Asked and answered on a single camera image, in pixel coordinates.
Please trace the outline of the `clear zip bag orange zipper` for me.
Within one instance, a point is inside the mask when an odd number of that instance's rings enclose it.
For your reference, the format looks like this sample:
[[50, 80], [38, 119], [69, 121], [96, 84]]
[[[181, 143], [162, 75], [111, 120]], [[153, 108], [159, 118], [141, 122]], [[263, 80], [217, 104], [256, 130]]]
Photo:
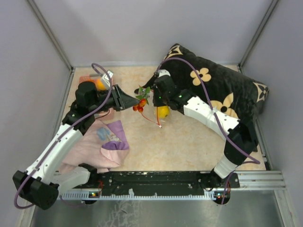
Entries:
[[149, 101], [149, 104], [144, 107], [144, 111], [143, 111], [143, 113], [141, 113], [141, 115], [148, 122], [154, 123], [159, 128], [162, 128], [164, 123], [168, 120], [169, 115], [164, 119], [160, 119], [158, 117], [157, 107], [153, 105], [153, 94], [150, 93], [150, 97], [149, 97], [148, 101]]

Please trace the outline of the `yellow lemon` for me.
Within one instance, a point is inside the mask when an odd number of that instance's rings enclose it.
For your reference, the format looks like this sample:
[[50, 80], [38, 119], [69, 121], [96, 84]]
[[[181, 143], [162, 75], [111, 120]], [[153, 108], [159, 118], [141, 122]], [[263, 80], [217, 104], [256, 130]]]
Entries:
[[160, 119], [164, 119], [170, 114], [169, 108], [167, 106], [157, 107], [157, 114]]

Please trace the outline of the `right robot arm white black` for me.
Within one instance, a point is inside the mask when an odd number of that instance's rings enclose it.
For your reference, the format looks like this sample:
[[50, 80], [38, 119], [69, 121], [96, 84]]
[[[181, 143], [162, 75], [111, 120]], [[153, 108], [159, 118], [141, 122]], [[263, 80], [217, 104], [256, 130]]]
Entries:
[[252, 120], [239, 120], [221, 113], [188, 89], [179, 89], [168, 75], [159, 77], [153, 85], [154, 104], [166, 104], [210, 128], [225, 140], [223, 156], [211, 171], [211, 181], [217, 187], [228, 182], [228, 175], [257, 150], [258, 139]]

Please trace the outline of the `red cherry sprig green leaves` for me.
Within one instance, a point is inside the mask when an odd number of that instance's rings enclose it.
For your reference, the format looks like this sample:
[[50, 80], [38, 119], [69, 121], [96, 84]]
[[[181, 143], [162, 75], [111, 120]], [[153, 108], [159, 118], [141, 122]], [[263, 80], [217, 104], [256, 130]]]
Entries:
[[134, 111], [138, 111], [139, 113], [143, 113], [144, 107], [149, 104], [149, 97], [150, 97], [151, 88], [150, 87], [139, 87], [135, 90], [136, 98], [139, 100], [139, 104], [133, 106]]

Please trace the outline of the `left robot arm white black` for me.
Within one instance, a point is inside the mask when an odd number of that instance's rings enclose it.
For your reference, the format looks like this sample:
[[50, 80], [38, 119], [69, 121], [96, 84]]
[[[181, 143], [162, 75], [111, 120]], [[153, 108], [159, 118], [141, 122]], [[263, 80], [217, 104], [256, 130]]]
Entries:
[[89, 164], [79, 164], [65, 174], [57, 175], [56, 171], [72, 147], [95, 122], [96, 113], [109, 109], [119, 112], [139, 102], [123, 92], [119, 85], [111, 85], [108, 91], [97, 91], [93, 82], [80, 83], [75, 92], [75, 101], [50, 144], [25, 171], [14, 173], [12, 179], [17, 190], [14, 206], [23, 209], [18, 205], [18, 198], [21, 197], [30, 203], [25, 209], [36, 205], [47, 210], [58, 197], [79, 185], [84, 184], [89, 188], [96, 186], [97, 170]]

